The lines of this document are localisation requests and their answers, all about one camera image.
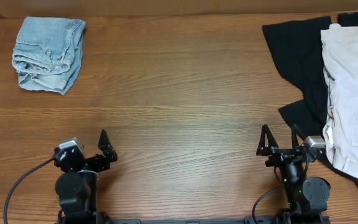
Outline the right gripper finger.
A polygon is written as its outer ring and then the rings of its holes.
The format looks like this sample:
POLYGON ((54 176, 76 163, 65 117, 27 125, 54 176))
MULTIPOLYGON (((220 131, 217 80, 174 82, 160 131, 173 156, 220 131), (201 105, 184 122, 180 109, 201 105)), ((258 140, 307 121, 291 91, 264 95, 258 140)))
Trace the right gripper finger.
POLYGON ((305 135, 301 132, 299 127, 294 124, 293 126, 291 126, 291 144, 293 149, 299 146, 298 139, 304 141, 305 135))
POLYGON ((269 127, 265 124, 262 126, 259 145, 257 147, 257 156, 271 156, 276 150, 279 150, 279 146, 273 137, 269 127))

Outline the light blue denim shorts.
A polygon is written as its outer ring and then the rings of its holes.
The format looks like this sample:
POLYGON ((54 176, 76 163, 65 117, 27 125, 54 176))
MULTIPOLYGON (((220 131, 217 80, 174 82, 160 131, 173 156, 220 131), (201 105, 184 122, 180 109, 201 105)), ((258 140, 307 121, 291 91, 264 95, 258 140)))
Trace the light blue denim shorts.
POLYGON ((81 70, 85 29, 81 19, 26 17, 12 53, 18 85, 65 95, 81 70))

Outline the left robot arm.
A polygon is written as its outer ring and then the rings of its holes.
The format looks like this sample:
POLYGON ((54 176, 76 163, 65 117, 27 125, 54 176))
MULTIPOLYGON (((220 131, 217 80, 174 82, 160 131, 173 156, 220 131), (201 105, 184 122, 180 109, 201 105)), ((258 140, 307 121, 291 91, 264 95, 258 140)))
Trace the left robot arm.
POLYGON ((98 174, 117 161, 108 134, 101 131, 98 149, 101 154, 86 158, 84 146, 77 138, 64 141, 54 149, 53 161, 63 174, 55 183, 61 207, 59 223, 109 223, 111 219, 98 211, 98 174))

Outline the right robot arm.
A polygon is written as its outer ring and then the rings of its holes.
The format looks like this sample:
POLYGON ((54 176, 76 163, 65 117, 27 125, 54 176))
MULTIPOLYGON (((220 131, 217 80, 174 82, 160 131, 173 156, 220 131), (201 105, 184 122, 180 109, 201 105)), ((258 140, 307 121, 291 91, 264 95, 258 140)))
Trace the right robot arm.
POLYGON ((309 165, 318 159, 325 149, 321 136, 305 137, 297 126, 291 127, 291 148, 279 148, 272 132, 265 124, 262 126, 256 154, 265 156, 265 165, 273 167, 276 178, 282 183, 279 189, 273 189, 260 196, 252 207, 252 219, 259 222, 255 211, 262 199, 285 191, 288 208, 281 209, 274 217, 265 218, 265 223, 274 224, 324 224, 329 217, 323 216, 328 208, 331 185, 320 177, 308 177, 309 165))

